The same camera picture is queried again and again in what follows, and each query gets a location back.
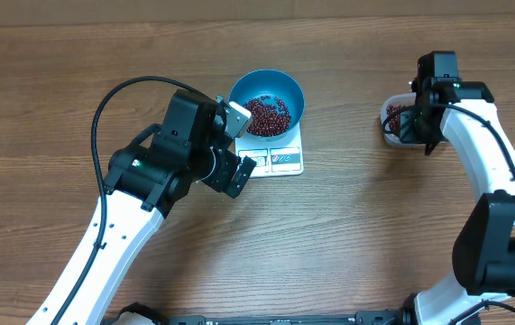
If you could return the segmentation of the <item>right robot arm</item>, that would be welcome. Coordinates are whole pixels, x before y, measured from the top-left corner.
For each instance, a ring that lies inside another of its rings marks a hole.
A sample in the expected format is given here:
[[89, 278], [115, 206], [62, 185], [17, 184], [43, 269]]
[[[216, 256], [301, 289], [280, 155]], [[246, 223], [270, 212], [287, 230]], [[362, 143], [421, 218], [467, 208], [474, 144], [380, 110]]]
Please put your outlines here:
[[405, 324], [477, 324], [490, 306], [515, 313], [515, 150], [503, 131], [485, 83], [460, 78], [452, 51], [418, 59], [411, 83], [414, 102], [383, 110], [389, 144], [442, 143], [455, 149], [474, 190], [475, 207], [452, 250], [452, 270], [430, 289], [410, 297]]

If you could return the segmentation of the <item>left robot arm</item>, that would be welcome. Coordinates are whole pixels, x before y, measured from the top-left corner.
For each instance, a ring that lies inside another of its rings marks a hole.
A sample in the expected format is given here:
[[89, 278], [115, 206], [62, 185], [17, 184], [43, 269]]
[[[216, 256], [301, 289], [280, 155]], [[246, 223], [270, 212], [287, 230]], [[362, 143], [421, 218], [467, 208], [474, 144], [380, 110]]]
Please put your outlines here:
[[135, 257], [196, 181], [237, 197], [256, 163], [229, 146], [253, 120], [234, 101], [179, 89], [164, 120], [108, 164], [94, 216], [31, 324], [98, 324]]

